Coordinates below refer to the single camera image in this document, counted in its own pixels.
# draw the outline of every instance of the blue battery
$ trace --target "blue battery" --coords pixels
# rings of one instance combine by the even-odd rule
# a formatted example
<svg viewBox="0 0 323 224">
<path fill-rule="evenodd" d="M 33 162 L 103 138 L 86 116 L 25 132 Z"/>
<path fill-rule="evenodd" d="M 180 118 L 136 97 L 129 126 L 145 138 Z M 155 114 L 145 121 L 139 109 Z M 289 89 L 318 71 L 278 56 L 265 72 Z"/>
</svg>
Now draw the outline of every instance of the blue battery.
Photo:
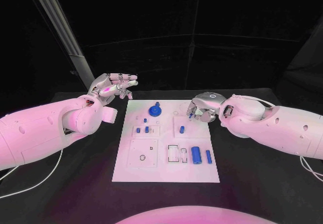
<svg viewBox="0 0 323 224">
<path fill-rule="evenodd" d="M 211 164 L 210 151 L 206 150 L 207 163 Z"/>
<path fill-rule="evenodd" d="M 184 130 L 184 127 L 183 127 L 183 126 L 180 126 L 180 134 L 183 134 L 183 130 Z"/>
<path fill-rule="evenodd" d="M 200 148 L 198 147 L 191 147 L 191 159 L 193 159 L 193 164 L 200 164 L 201 163 L 201 158 L 200 158 Z"/>
</svg>

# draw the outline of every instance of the white board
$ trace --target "white board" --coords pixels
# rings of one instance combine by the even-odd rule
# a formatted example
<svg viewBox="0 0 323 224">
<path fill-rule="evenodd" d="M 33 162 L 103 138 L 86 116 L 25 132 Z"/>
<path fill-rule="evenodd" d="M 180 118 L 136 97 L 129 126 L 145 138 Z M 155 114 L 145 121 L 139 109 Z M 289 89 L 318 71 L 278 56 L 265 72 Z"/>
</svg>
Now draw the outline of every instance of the white board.
<svg viewBox="0 0 323 224">
<path fill-rule="evenodd" d="M 155 102 L 161 108 L 158 117 L 148 114 Z M 207 123 L 188 120 L 188 103 L 190 100 L 128 101 L 112 182 L 220 182 Z M 201 164 L 191 161 L 191 147 L 196 146 Z M 211 164 L 207 163 L 206 150 L 210 151 Z"/>
</svg>

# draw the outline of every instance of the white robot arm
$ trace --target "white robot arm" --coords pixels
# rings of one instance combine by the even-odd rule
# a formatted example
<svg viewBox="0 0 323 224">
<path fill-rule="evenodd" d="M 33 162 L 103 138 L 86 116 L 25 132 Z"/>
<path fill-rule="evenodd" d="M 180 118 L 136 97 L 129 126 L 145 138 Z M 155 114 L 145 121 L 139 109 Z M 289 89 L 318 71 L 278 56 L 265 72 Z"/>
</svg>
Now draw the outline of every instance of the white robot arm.
<svg viewBox="0 0 323 224">
<path fill-rule="evenodd" d="M 187 116 L 211 122 L 217 114 L 220 125 L 240 138 L 252 138 L 268 147 L 304 157 L 323 159 L 323 116 L 273 106 L 266 101 L 204 92 L 190 103 Z"/>
<path fill-rule="evenodd" d="M 102 74 L 86 95 L 14 112 L 0 119 L 0 170 L 34 162 L 92 134 L 100 121 L 113 123 L 116 110 L 105 107 L 136 76 Z"/>
</svg>

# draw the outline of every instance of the table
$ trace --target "table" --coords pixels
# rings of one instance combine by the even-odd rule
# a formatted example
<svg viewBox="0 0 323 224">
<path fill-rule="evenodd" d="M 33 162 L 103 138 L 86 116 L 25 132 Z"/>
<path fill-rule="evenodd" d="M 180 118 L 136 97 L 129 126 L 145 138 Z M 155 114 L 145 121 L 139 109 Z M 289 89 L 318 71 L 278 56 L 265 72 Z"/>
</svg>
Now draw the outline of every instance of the table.
<svg viewBox="0 0 323 224">
<path fill-rule="evenodd" d="M 271 89 L 211 90 L 258 97 L 279 104 Z M 134 99 L 191 99 L 204 91 L 138 91 Z M 56 93 L 53 101 L 83 93 Z M 109 104 L 118 110 L 113 124 L 64 150 L 59 166 L 33 190 L 0 199 L 0 223 L 112 224 L 157 208 L 203 205 L 256 215 L 276 223 L 323 223 L 323 184 L 302 169 L 295 155 L 234 137 L 216 119 L 209 123 L 220 183 L 110 182 L 126 100 Z M 47 176 L 59 152 L 23 165 L 0 185 L 0 195 L 37 184 Z M 307 160 L 323 170 L 320 160 Z"/>
</svg>

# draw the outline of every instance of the robotic hand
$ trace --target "robotic hand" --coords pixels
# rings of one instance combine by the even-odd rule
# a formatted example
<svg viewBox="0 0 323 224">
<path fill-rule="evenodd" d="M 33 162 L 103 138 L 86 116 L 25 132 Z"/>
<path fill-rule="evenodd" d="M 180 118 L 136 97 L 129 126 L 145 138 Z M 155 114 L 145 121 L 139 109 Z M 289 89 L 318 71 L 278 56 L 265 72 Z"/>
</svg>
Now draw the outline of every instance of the robotic hand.
<svg viewBox="0 0 323 224">
<path fill-rule="evenodd" d="M 126 88 L 136 76 L 102 74 L 86 95 L 14 112 L 0 119 L 0 170 L 34 162 L 92 134 L 100 121 L 113 123 L 116 110 L 105 107 L 115 95 L 132 99 Z"/>
<path fill-rule="evenodd" d="M 253 97 L 232 95 L 226 99 L 204 92 L 193 98 L 185 115 L 201 122 L 211 122 L 217 115 L 234 136 L 252 138 L 285 153 L 323 159 L 323 116 L 315 113 L 273 106 Z"/>
</svg>

